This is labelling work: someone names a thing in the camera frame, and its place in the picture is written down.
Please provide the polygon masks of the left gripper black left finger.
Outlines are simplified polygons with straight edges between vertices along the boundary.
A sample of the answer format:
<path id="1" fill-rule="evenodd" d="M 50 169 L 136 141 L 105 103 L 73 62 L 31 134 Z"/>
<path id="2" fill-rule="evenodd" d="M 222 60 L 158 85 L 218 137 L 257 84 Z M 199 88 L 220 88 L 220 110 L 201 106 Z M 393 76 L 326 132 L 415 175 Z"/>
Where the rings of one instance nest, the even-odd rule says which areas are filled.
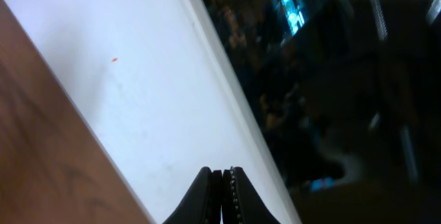
<path id="1" fill-rule="evenodd" d="M 202 167 L 163 224 L 220 224 L 221 171 Z"/>

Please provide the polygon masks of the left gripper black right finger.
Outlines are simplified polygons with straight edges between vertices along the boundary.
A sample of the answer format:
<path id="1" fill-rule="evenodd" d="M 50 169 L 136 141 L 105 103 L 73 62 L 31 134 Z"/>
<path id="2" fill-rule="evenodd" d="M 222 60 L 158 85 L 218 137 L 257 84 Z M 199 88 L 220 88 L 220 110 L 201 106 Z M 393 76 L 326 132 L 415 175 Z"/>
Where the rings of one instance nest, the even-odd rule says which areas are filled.
<path id="1" fill-rule="evenodd" d="M 224 224 L 280 224 L 267 209 L 243 168 L 223 172 Z"/>

